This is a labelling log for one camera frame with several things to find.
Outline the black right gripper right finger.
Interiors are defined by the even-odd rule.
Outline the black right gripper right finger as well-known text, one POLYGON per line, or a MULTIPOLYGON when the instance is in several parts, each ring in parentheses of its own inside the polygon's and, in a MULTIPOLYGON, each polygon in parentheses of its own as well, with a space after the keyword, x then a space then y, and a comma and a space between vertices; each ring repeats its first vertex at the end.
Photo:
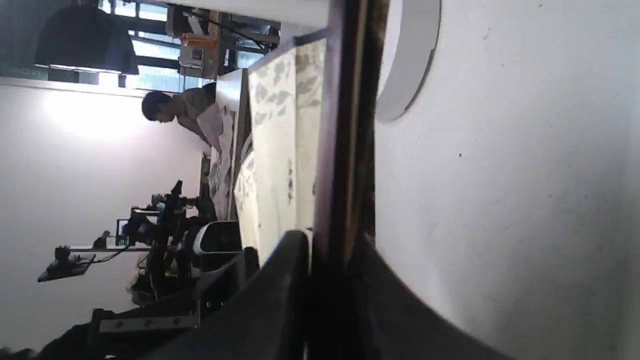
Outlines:
POLYGON ((506 360, 408 289, 368 239, 349 262, 359 360, 506 360))

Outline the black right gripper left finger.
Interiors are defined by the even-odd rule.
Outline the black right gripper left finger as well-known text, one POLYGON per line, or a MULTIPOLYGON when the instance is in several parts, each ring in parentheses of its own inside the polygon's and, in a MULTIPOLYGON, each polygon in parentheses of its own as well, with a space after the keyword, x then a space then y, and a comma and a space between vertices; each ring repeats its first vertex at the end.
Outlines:
POLYGON ((201 326, 147 360, 301 360, 309 240, 289 230, 246 287, 201 326))

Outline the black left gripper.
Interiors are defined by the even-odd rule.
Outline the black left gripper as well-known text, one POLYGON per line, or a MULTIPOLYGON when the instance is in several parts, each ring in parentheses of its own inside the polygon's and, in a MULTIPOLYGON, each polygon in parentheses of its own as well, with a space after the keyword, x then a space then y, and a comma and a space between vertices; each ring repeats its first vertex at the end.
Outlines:
POLYGON ((258 251, 247 247, 222 268, 203 273, 194 287, 121 313, 94 310, 90 322, 74 325, 46 344, 36 358, 138 360, 202 325, 258 270, 258 251))

